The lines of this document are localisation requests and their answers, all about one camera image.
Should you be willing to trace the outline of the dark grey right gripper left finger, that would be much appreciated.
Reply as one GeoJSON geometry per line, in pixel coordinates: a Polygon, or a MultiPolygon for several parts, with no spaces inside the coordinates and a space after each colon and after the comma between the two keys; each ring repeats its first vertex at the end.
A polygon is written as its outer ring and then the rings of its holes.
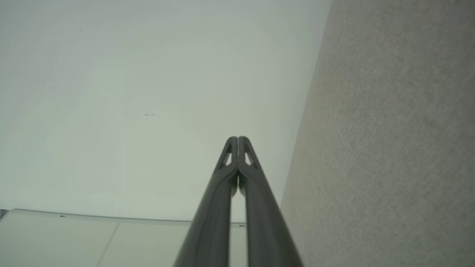
{"type": "Polygon", "coordinates": [[[174,267],[228,267],[231,199],[238,187],[238,138],[224,145],[174,267]]]}

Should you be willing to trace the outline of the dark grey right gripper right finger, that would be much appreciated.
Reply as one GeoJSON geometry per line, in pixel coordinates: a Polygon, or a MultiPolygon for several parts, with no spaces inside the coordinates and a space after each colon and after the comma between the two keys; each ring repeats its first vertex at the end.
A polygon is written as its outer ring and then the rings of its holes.
{"type": "Polygon", "coordinates": [[[241,136],[238,143],[239,189],[246,202],[248,267],[303,267],[250,140],[241,136]]]}

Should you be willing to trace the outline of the grey fabric sofa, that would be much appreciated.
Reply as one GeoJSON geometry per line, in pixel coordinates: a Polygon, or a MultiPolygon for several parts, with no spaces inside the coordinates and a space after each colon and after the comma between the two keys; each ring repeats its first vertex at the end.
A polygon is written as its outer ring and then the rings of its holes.
{"type": "Polygon", "coordinates": [[[475,267],[475,0],[332,0],[281,210],[305,267],[475,267]]]}

